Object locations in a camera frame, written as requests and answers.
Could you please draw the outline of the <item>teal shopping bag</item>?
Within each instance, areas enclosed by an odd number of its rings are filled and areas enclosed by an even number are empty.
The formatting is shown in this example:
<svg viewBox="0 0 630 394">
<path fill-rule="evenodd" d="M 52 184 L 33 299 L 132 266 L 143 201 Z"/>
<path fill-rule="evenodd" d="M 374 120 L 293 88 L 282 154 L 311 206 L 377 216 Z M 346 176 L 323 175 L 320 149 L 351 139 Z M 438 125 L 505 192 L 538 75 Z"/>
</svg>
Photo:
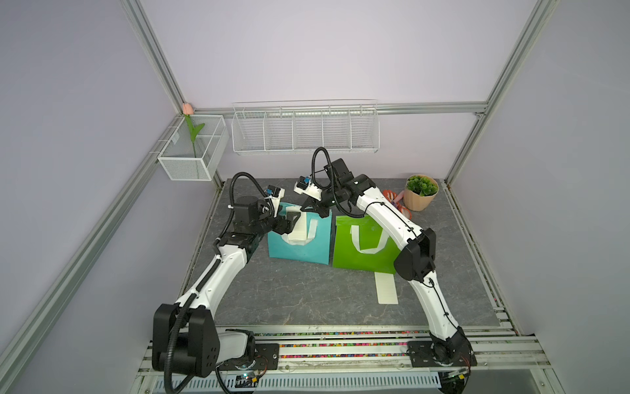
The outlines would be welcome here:
<svg viewBox="0 0 630 394">
<path fill-rule="evenodd" d="M 281 203 L 281 213 L 300 215 L 289 234 L 270 232 L 267 236 L 269 257 L 313 264 L 330 264 L 332 213 L 321 218 L 317 213 L 305 213 L 300 206 Z"/>
</svg>

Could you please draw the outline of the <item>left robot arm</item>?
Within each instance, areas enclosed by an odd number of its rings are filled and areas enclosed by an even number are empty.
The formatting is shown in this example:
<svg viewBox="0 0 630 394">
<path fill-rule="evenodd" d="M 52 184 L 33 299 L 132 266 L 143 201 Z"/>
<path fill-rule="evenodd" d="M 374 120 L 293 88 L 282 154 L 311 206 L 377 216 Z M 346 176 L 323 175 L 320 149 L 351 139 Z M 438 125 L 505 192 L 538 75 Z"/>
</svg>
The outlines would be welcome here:
<svg viewBox="0 0 630 394">
<path fill-rule="evenodd" d="M 284 190 L 262 199 L 240 197 L 229 206 L 232 228 L 216 241 L 209 266 L 175 303 L 160 305 L 154 314 L 154 370 L 166 378 L 172 374 L 205 378 L 225 361 L 254 360 L 254 335 L 236 329 L 219 332 L 214 315 L 263 237 L 270 231 L 292 232 L 297 216 L 280 214 L 283 196 Z"/>
</svg>

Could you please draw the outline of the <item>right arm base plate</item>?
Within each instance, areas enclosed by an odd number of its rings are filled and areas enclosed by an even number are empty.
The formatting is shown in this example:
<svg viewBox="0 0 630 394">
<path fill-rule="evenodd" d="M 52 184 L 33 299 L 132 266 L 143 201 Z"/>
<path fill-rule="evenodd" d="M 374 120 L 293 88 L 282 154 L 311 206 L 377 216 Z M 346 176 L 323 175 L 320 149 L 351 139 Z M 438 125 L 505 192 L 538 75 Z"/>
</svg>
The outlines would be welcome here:
<svg viewBox="0 0 630 394">
<path fill-rule="evenodd" d="M 477 358 L 474 355 L 470 342 L 467 340 L 461 343 L 409 341 L 406 355 L 410 358 L 411 364 L 415 368 L 470 368 L 477 366 Z"/>
</svg>

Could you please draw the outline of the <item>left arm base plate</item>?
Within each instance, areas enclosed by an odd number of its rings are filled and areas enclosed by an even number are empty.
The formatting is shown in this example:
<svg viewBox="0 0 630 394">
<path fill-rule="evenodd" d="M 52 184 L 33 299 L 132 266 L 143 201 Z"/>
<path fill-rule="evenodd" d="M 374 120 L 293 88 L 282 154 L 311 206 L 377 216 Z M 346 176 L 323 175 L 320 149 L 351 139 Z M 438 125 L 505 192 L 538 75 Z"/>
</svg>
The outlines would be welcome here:
<svg viewBox="0 0 630 394">
<path fill-rule="evenodd" d="M 280 359 L 278 343 L 256 343 L 241 358 L 229 359 L 218 365 L 221 371 L 276 370 Z"/>
</svg>

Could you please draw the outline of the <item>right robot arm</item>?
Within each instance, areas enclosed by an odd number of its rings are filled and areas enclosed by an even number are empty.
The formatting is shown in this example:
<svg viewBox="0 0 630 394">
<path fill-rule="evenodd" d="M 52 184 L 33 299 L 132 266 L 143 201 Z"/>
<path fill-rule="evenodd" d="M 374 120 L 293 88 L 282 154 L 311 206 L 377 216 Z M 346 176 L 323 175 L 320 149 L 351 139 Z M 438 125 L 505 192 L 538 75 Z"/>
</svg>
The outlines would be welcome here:
<svg viewBox="0 0 630 394">
<path fill-rule="evenodd" d="M 438 283 L 436 233 L 406 218 L 371 178 L 364 174 L 354 176 L 343 159 L 327 164 L 324 171 L 329 178 L 326 186 L 314 176 L 300 177 L 295 183 L 295 193 L 307 197 L 302 210 L 324 216 L 331 207 L 336 207 L 341 213 L 349 214 L 342 207 L 343 203 L 348 203 L 372 218 L 400 251 L 394 260 L 394 269 L 413 288 L 427 317 L 431 359 L 443 366 L 459 361 L 467 368 L 477 364 L 473 347 L 452 315 Z"/>
</svg>

